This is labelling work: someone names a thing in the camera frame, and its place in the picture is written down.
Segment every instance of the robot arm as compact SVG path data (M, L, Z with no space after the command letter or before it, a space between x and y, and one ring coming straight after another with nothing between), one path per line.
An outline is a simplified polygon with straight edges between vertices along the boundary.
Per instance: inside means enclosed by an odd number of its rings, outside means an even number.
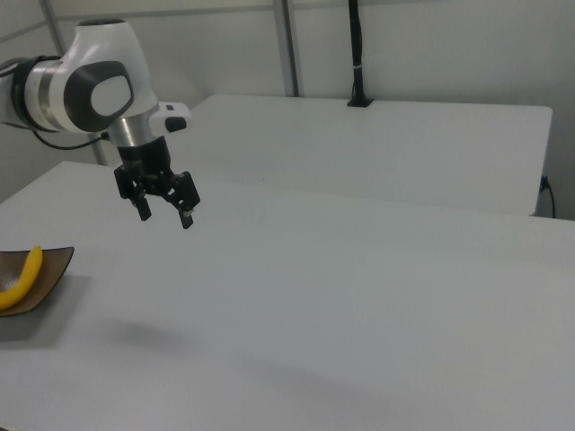
M161 196L190 227L199 195L188 172L172 172L164 138L187 127L190 110L158 102L128 23L81 22L62 58L18 59L0 67L0 122L46 132L107 132L122 160L114 172L121 197L146 220L146 194Z

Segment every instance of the white wall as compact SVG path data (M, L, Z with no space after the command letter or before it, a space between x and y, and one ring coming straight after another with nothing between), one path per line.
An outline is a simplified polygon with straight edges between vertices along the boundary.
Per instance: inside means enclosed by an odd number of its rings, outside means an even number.
M369 96L553 108L544 172L558 216L575 219L575 1L372 0L360 5ZM292 18L302 95L349 98L347 2L293 0ZM549 200L542 196L539 213L547 215Z
M37 0L0 1L0 62L12 57L56 54ZM54 135L67 145L85 136ZM42 145L29 131L0 124L0 202L63 160L95 163L91 149L60 152Z
M163 101L193 107L214 93L286 95L272 0L52 0L64 42L78 22L118 16L130 23ZM116 150L105 147L108 160Z

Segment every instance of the brown plate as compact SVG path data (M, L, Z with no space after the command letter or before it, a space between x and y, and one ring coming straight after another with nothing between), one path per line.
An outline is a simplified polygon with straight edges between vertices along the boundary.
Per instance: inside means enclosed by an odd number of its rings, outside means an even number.
M28 253L0 251L0 292L12 287L18 280ZM19 303L0 311L0 317L15 316L35 309L62 278L73 254L74 247L42 250L42 266L34 286Z

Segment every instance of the banana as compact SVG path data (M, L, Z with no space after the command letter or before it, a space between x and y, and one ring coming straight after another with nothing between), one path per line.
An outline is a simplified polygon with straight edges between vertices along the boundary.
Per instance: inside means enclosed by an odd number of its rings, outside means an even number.
M22 268L22 273L16 284L11 289L0 292L0 311L16 305L26 296L31 287L34 286L41 266L42 249L37 246L28 253L24 267Z

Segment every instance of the white table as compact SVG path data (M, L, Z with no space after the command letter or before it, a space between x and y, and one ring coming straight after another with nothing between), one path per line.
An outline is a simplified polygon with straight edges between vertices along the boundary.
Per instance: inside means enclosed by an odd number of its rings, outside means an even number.
M194 178L535 212L552 112L527 106L208 98L170 137Z
M73 245L0 320L22 431L572 430L571 222L198 180L189 231L111 168L0 205L4 250Z

